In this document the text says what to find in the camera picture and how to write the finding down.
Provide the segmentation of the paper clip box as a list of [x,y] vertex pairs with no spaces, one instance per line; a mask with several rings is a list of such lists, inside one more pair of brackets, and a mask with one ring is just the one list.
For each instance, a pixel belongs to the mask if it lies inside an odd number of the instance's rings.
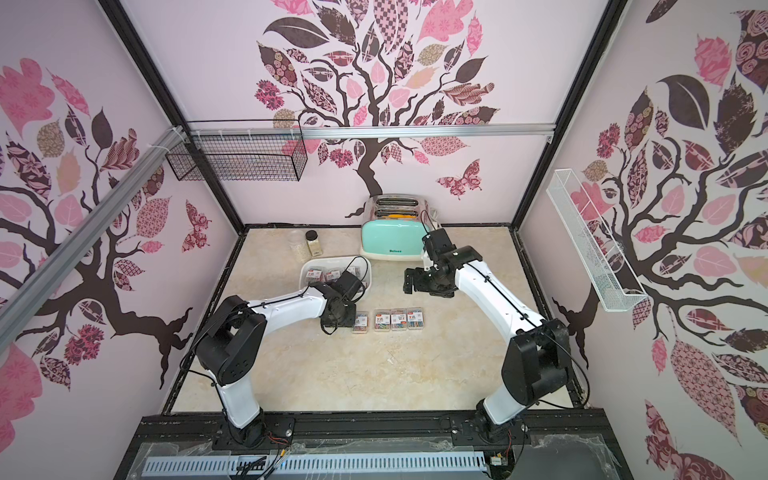
[[367,312],[357,312],[352,326],[354,334],[365,334],[369,330],[369,315]]
[[390,329],[401,331],[408,328],[408,314],[406,309],[398,308],[390,311]]
[[377,332],[388,332],[391,330],[391,311],[378,309],[374,311],[373,328]]
[[406,312],[407,328],[409,330],[421,330],[424,328],[424,313],[421,308],[411,308]]

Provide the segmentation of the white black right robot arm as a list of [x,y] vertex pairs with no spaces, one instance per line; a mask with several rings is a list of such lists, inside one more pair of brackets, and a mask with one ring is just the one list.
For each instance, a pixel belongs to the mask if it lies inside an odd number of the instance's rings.
[[499,442],[520,414],[574,379],[567,327],[533,311],[492,273],[471,246],[457,247],[444,229],[422,238],[424,265],[404,272],[403,291],[469,297],[506,341],[501,386],[478,403],[474,425],[483,441]]

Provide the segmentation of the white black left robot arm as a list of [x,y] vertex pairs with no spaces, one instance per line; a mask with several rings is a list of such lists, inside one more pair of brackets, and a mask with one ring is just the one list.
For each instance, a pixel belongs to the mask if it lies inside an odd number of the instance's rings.
[[344,271],[329,283],[314,282],[265,300],[246,301],[232,295],[216,308],[195,338],[192,353],[213,383],[236,444],[256,447],[270,435],[251,383],[251,370],[265,338],[312,319],[319,321],[326,335],[351,328],[356,303],[365,292],[363,281]]

